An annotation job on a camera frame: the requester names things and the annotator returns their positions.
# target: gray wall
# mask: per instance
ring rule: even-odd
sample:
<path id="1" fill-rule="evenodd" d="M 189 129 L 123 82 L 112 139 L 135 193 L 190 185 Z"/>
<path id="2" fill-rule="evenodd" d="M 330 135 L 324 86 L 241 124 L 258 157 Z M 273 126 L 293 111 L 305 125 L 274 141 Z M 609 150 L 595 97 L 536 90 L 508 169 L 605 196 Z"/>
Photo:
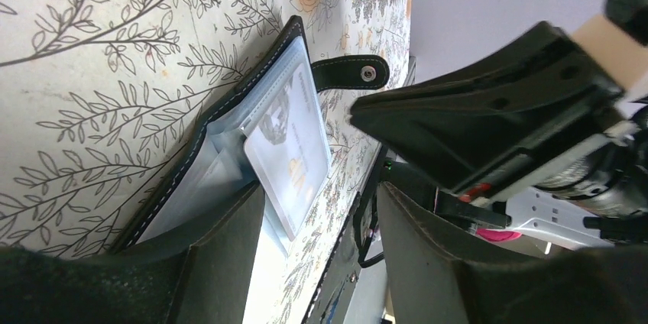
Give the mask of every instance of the gray wall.
<path id="1" fill-rule="evenodd" d="M 496 51 L 538 21 L 571 32 L 604 0 L 413 0 L 410 52 L 416 81 L 462 68 Z"/>
<path id="2" fill-rule="evenodd" d="M 369 247 L 367 256 L 374 257 L 381 251 L 382 242 L 375 241 Z M 360 271 L 344 324 L 378 324 L 383 316 L 386 295 L 387 267 L 384 261 Z"/>

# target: metal part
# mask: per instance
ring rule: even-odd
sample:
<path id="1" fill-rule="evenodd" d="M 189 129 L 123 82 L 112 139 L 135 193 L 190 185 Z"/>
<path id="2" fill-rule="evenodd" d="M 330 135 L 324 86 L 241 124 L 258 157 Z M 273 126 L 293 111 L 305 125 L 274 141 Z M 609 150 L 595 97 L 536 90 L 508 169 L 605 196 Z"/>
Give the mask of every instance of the metal part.
<path id="1" fill-rule="evenodd" d="M 611 247 L 598 231 L 583 226 L 584 217 L 595 215 L 550 194 L 529 188 L 509 199 L 506 214 L 509 231 L 551 242 L 570 250 L 587 247 Z"/>
<path id="2" fill-rule="evenodd" d="M 613 143 L 624 147 L 628 135 L 635 134 L 639 131 L 637 123 L 626 119 L 621 112 L 614 108 L 605 108 L 597 111 L 596 120 L 601 126 L 603 133 L 607 135 Z"/>
<path id="3" fill-rule="evenodd" d="M 624 147 L 610 143 L 536 186 L 595 215 L 621 218 L 648 212 L 647 183 L 628 140 Z"/>
<path id="4" fill-rule="evenodd" d="M 493 187 L 493 193 L 487 197 L 481 197 L 474 200 L 473 206 L 485 207 L 493 202 L 504 202 L 518 193 L 523 192 L 529 186 L 543 182 L 552 175 L 556 175 L 565 168 L 569 167 L 574 160 L 578 160 L 597 149 L 610 143 L 610 138 L 603 134 L 593 134 L 586 139 L 576 143 L 573 147 L 558 154 L 551 160 L 534 168 L 527 175 L 511 183 L 501 183 Z"/>
<path id="5" fill-rule="evenodd" d="M 362 80 L 365 82 L 371 82 L 376 79 L 376 69 L 372 66 L 363 66 L 361 72 Z"/>

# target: wallet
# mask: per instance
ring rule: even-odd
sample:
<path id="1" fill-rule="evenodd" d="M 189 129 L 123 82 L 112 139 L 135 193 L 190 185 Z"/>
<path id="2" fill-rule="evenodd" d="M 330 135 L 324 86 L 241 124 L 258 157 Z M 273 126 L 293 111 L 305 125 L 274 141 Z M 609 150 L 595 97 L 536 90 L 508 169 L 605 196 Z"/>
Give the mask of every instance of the wallet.
<path id="1" fill-rule="evenodd" d="M 271 97 L 268 93 L 280 86 L 261 80 L 268 71 L 272 70 L 282 53 L 290 49 L 291 43 L 297 37 L 302 37 L 303 42 L 306 43 L 302 19 L 293 16 L 263 59 L 244 76 L 241 82 L 197 119 L 184 152 L 122 230 L 111 245 L 110 252 L 122 251 L 181 225 L 185 220 L 188 221 L 199 215 L 221 200 L 227 200 L 250 179 L 254 179 L 250 170 L 242 170 L 238 167 L 240 157 L 243 156 L 236 149 L 232 151 L 231 147 L 225 147 L 227 140 L 234 138 L 222 138 L 215 143 L 208 137 L 208 133 L 224 134 L 223 132 L 227 131 L 238 131 L 237 128 L 227 128 L 227 125 L 234 124 L 252 113 L 258 103 L 255 99 Z M 390 73 L 387 62 L 375 55 L 354 55 L 320 60 L 311 63 L 310 70 L 317 92 L 327 89 L 380 89 L 387 84 Z M 216 157 L 219 158 L 219 162 L 214 162 Z M 195 188 L 192 184 L 193 178 L 209 171 L 221 176 L 215 184 L 218 187 Z M 171 206 L 174 198 L 180 201 L 179 205 L 184 202 L 195 202 L 197 207 L 188 212 L 184 218 L 177 218 L 177 213 L 167 213 L 167 217 L 162 218 L 163 214 L 160 214 L 160 211 L 167 203 Z"/>

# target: card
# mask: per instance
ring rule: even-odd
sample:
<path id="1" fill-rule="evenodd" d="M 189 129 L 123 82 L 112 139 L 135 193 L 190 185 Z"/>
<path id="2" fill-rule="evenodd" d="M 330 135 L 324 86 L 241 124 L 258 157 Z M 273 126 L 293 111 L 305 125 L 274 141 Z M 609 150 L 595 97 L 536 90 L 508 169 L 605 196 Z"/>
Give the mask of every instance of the card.
<path id="1" fill-rule="evenodd" d="M 256 126 L 244 132 L 245 154 L 292 241 L 331 164 L 309 66 L 296 67 Z"/>

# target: black leather wallet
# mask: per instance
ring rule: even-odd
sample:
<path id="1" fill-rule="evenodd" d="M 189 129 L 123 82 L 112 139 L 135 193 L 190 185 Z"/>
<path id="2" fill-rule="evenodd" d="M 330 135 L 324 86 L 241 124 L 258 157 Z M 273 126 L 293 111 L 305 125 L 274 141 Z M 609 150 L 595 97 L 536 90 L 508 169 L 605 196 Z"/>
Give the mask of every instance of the black leather wallet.
<path id="1" fill-rule="evenodd" d="M 274 61 L 286 50 L 292 40 L 299 36 L 304 37 L 304 42 L 306 42 L 302 19 L 293 16 L 274 41 L 263 60 L 240 83 L 204 111 L 196 122 L 182 156 L 112 244 L 112 253 L 119 252 L 137 243 L 141 234 L 173 194 L 173 191 L 196 159 L 198 150 L 206 136 L 207 125 L 238 105 L 252 88 L 259 83 L 263 75 L 272 67 Z M 327 89 L 380 89 L 389 80 L 387 62 L 375 55 L 354 55 L 320 60 L 311 64 L 311 70 L 313 71 L 313 78 L 318 92 Z"/>

